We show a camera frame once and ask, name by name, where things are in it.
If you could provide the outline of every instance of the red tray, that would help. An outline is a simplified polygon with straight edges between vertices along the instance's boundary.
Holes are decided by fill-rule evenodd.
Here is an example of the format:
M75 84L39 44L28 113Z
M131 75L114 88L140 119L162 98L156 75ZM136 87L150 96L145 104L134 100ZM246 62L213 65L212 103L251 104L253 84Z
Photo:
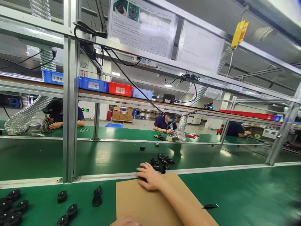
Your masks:
M271 114L253 113L253 112L246 112L246 111L232 111L232 110L223 110L223 109L220 109L219 111L230 113L230 114L247 116L247 117L266 119L270 121L272 121L274 117L274 115Z
M122 96L131 96L132 94L132 86L123 85L120 83L109 82L109 93L122 95Z

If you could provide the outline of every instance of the bin label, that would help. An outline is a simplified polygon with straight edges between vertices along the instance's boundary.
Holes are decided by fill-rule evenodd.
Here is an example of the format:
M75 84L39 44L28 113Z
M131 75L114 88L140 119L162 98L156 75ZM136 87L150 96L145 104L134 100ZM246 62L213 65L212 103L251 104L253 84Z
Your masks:
M59 76L59 75L53 75L52 76L52 81L63 83L64 82L64 77L63 76Z
M97 89L97 90L99 90L99 84L98 83L89 82L88 86L89 86L90 89Z
M116 93L125 94L125 88L116 87L115 92L116 92Z

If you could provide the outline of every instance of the hand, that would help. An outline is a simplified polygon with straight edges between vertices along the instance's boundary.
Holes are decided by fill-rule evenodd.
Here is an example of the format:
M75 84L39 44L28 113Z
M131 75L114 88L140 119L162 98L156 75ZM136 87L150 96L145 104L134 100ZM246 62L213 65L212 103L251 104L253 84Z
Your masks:
M173 133L173 130L165 130L167 133Z
M50 126L49 126L49 129L58 129L60 127L63 126L63 123L62 122L55 122L55 123L52 123Z
M52 118L45 117L44 119L45 119L47 122L49 122L49 124L54 123L54 119L52 119Z
M141 226L141 224L130 217L122 216L110 226Z
M147 182L140 180L139 184L148 191L159 190L161 186L165 183L165 180L154 170L154 168L149 163L141 163L140 166L144 168L137 168L136 175L138 177L143 177Z

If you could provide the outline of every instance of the cardboard box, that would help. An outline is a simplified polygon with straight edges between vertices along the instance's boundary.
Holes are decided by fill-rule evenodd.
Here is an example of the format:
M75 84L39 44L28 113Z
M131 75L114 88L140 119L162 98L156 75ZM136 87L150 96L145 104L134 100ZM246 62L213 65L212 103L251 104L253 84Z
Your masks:
M161 176L179 195L199 210L203 217L203 221L199 225L218 226L176 173L166 173ZM121 216L131 216L143 226L183 225L164 196L159 191L147 191L138 184L138 180L116 183L116 217L118 219Z
M113 115L113 121L114 121L114 120L119 120L119 117L120 117L120 116Z
M120 111L120 116L128 116L128 113L126 111Z
M119 120L126 121L126 116L124 116L124 115L120 115L120 117L119 117Z
M128 113L128 116L132 116L132 114L133 114L133 108L132 107L128 107L126 109L126 112Z
M113 117L114 116L119 116L119 115L120 115L120 111L117 111L117 110L113 111Z
M127 117L126 117L126 120L127 120L127 121L133 121L133 116L127 116Z

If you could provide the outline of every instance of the navy polo shirt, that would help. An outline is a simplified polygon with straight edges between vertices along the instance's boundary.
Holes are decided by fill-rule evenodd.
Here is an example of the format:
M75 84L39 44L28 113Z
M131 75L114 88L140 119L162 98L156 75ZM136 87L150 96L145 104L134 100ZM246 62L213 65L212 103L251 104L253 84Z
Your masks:
M77 120L78 121L84 121L84 113L82 112L82 109L80 107L78 107L78 112L77 112ZM54 122L63 122L63 115L59 115L59 114L50 114L49 115L50 118L54 119Z
M172 129L172 130L176 130L176 128L178 127L176 125L176 123L172 124L172 128L170 128L170 124L172 124L172 122L168 122L168 124L165 122L165 115L163 116L158 116L155 120L154 126L159 127L160 129Z
M230 121L226 135L227 136L236 136L236 137L238 137L239 133L245 133L244 128L242 127L242 125L238 122Z

